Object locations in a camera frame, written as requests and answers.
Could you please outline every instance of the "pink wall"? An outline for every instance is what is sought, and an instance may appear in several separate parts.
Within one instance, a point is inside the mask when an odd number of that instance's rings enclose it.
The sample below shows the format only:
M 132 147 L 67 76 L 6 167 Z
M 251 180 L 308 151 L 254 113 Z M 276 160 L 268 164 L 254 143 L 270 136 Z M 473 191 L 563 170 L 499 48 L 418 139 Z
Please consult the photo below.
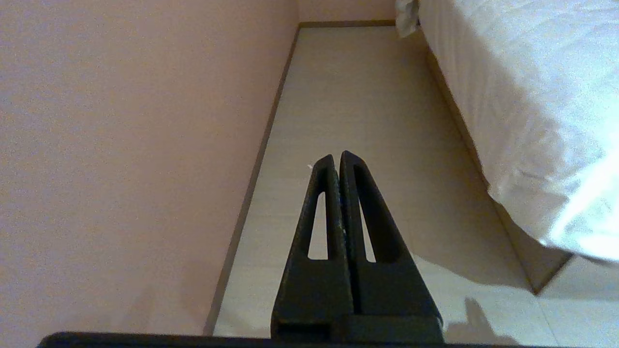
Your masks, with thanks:
M 298 0 L 302 22 L 393 20 L 395 0 Z
M 201 334 L 296 2 L 2 6 L 0 347 Z

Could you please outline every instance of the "bed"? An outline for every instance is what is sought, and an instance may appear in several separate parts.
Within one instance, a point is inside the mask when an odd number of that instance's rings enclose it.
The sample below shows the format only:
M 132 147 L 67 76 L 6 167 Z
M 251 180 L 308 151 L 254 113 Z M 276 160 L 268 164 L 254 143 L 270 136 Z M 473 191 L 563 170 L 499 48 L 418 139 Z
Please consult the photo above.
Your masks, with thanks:
M 398 6 L 533 290 L 619 298 L 619 1 Z

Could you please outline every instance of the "white bed sheet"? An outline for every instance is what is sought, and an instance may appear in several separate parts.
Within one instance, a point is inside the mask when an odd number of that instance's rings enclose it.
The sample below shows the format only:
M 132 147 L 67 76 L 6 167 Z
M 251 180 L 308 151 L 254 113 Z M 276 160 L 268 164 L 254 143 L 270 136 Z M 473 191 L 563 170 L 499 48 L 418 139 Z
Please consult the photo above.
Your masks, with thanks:
M 619 262 L 619 1 L 423 0 L 490 196 L 541 244 Z

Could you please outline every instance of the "floor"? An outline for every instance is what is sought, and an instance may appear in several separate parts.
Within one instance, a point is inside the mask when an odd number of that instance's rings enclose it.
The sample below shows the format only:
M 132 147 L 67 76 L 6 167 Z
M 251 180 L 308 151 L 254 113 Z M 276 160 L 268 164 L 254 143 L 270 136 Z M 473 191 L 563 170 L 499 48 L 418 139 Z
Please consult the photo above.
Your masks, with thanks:
M 619 346 L 619 303 L 529 292 L 425 50 L 392 27 L 301 30 L 216 336 L 269 337 L 311 166 L 326 154 L 337 166 L 350 150 L 368 164 L 448 342 Z M 324 208 L 314 231 L 310 256 L 323 258 Z

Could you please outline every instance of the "wooden baseboard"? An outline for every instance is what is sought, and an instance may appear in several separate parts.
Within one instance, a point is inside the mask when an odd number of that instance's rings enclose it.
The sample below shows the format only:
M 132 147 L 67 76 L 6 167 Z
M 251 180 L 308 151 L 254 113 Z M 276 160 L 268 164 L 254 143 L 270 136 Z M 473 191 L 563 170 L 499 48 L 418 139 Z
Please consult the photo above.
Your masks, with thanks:
M 393 27 L 395 20 L 338 20 L 335 22 L 301 22 L 301 28 Z
M 251 204 L 251 198 L 254 195 L 254 190 L 256 188 L 256 182 L 258 180 L 258 174 L 260 173 L 260 167 L 262 166 L 262 159 L 264 158 L 264 152 L 266 151 L 267 143 L 269 141 L 269 136 L 271 134 L 271 129 L 273 127 L 273 121 L 275 120 L 275 112 L 277 111 L 277 105 L 279 104 L 279 99 L 282 96 L 282 90 L 284 89 L 284 82 L 286 81 L 286 75 L 288 74 L 288 69 L 290 67 L 290 62 L 292 61 L 292 54 L 295 51 L 295 47 L 297 45 L 297 38 L 299 37 L 300 27 L 297 27 L 297 32 L 295 33 L 295 38 L 290 45 L 290 52 L 288 53 L 288 59 L 286 60 L 286 64 L 282 71 L 281 78 L 279 80 L 279 86 L 277 88 L 277 92 L 275 93 L 275 98 L 273 100 L 273 105 L 271 106 L 271 113 L 269 115 L 269 120 L 267 121 L 267 126 L 264 130 L 264 134 L 262 135 L 262 142 L 260 143 L 260 149 L 258 150 L 258 156 L 256 157 L 256 162 L 254 163 L 254 168 L 251 172 L 251 178 L 249 179 L 249 185 L 245 192 L 245 197 L 243 198 L 243 204 L 241 205 L 241 212 L 239 213 L 238 220 L 236 221 L 235 229 L 232 234 L 232 238 L 230 240 L 230 245 L 228 246 L 228 251 L 226 253 L 226 258 L 223 262 L 223 268 L 219 275 L 219 280 L 217 282 L 217 287 L 215 288 L 215 295 L 213 296 L 213 301 L 210 306 L 209 314 L 206 319 L 206 323 L 204 325 L 203 334 L 206 336 L 212 336 L 215 331 L 215 324 L 217 322 L 217 317 L 219 316 L 219 311 L 223 302 L 223 295 L 226 290 L 226 286 L 228 285 L 228 279 L 230 278 L 230 273 L 232 272 L 232 265 L 234 263 L 234 258 L 236 256 L 236 249 L 238 248 L 239 241 L 241 240 L 241 233 L 243 232 L 243 227 L 245 226 L 245 220 L 247 219 L 247 214 L 249 212 L 249 205 Z

